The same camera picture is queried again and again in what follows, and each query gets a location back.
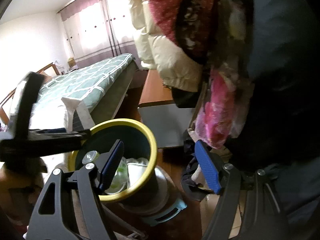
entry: blue gripper pad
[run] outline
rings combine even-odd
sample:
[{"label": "blue gripper pad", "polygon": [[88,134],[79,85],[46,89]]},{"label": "blue gripper pad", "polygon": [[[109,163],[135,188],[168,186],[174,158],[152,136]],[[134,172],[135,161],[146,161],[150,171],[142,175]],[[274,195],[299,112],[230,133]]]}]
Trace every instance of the blue gripper pad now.
[{"label": "blue gripper pad", "polygon": [[219,172],[214,166],[208,150],[202,145],[200,140],[196,141],[195,155],[209,188],[212,189],[215,194],[219,194],[221,190]]}]

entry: cream puffer jacket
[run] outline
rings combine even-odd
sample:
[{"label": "cream puffer jacket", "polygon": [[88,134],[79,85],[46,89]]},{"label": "cream puffer jacket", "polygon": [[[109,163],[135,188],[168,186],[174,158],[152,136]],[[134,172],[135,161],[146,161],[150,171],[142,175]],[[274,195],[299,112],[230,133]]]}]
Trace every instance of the cream puffer jacket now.
[{"label": "cream puffer jacket", "polygon": [[129,6],[141,67],[157,69],[166,86],[197,92],[202,66],[162,34],[153,21],[148,1],[129,0]]}]

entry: white wall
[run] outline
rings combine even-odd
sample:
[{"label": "white wall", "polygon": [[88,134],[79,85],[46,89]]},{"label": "white wall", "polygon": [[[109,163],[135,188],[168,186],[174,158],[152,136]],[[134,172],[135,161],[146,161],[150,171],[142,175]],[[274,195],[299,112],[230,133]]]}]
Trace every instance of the white wall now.
[{"label": "white wall", "polygon": [[0,101],[29,72],[58,61],[67,67],[55,12],[32,14],[0,25]]}]

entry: green bedspread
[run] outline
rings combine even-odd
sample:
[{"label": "green bedspread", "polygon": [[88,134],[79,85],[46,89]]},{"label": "green bedspread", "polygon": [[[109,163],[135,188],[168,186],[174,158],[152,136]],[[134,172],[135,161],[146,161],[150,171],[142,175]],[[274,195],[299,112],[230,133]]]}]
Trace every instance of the green bedspread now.
[{"label": "green bedspread", "polygon": [[45,107],[54,100],[69,97],[83,100],[91,112],[133,59],[132,54],[126,53],[54,77],[41,87],[33,111]]}]

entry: wooden floor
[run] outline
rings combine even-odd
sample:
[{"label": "wooden floor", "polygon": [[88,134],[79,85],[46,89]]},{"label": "wooden floor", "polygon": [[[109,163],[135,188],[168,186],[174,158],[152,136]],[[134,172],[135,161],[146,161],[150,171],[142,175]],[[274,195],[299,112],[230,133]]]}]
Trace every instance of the wooden floor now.
[{"label": "wooden floor", "polygon": [[[142,88],[128,90],[128,96],[124,99],[116,118],[131,118],[140,121],[137,111],[138,102]],[[198,240],[201,239],[201,219],[199,202],[188,199],[180,185],[182,169],[186,167],[189,159],[185,157],[182,147],[158,151],[157,164],[172,178],[176,187],[182,194],[187,208],[182,210],[173,219],[150,227],[144,224],[138,216],[125,212],[118,204],[109,204],[108,207],[119,217],[136,227],[145,231],[150,240]],[[128,234],[118,228],[119,233]]]}]

